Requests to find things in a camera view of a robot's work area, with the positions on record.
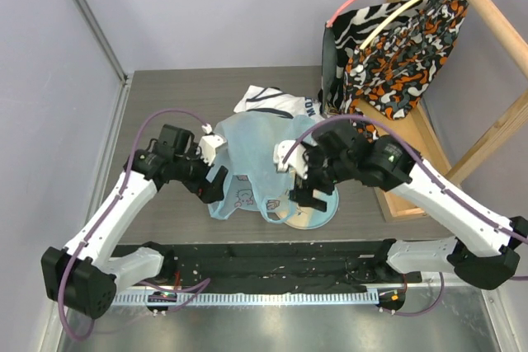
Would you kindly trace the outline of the light blue plastic bag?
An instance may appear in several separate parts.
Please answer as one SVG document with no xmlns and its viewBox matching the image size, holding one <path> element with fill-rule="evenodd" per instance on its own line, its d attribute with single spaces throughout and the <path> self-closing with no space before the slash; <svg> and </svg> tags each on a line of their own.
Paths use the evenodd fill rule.
<svg viewBox="0 0 528 352">
<path fill-rule="evenodd" d="M 215 176 L 220 166 L 228 169 L 224 181 L 224 199 L 208 205 L 211 218 L 225 220 L 235 211 L 258 212 L 267 222 L 271 219 L 268 201 L 279 199 L 294 187 L 295 172 L 278 172 L 273 162 L 274 146 L 285 140 L 296 140 L 316 124 L 305 115 L 292 119 L 261 112 L 242 112 L 219 122 L 214 132 L 227 145 L 214 160 L 208 175 Z"/>
</svg>

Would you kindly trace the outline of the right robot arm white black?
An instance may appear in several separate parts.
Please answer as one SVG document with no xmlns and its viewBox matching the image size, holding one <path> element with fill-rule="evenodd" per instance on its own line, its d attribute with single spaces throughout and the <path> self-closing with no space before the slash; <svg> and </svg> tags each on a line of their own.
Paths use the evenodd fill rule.
<svg viewBox="0 0 528 352">
<path fill-rule="evenodd" d="M 334 116 L 275 146 L 277 170 L 295 172 L 290 200 L 324 211 L 327 205 L 314 198 L 314 191 L 330 195 L 336 184 L 354 180 L 404 198 L 451 232 L 438 240 L 384 241 L 372 262 L 381 281 L 418 271 L 453 273 L 474 287 L 493 290 L 513 279 L 520 263 L 516 248 L 527 242 L 526 219 L 486 208 L 391 129 L 369 141 L 353 126 L 359 119 Z"/>
</svg>

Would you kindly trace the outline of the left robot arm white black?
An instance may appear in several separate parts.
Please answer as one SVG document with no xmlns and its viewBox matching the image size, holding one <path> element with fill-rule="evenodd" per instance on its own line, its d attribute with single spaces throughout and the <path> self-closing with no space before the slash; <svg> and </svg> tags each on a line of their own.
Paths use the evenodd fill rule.
<svg viewBox="0 0 528 352">
<path fill-rule="evenodd" d="M 191 131 L 166 124 L 146 149 L 130 155 L 90 221 L 62 249 L 50 247 L 41 257 L 50 300 L 97 319 L 123 290 L 143 280 L 165 285 L 174 279 L 174 251 L 155 242 L 118 259 L 111 255 L 140 210 L 171 181 L 182 183 L 204 204 L 223 200 L 227 168 L 220 167 L 213 180 L 207 175 L 227 141 L 209 125 L 202 129 L 196 142 Z"/>
</svg>

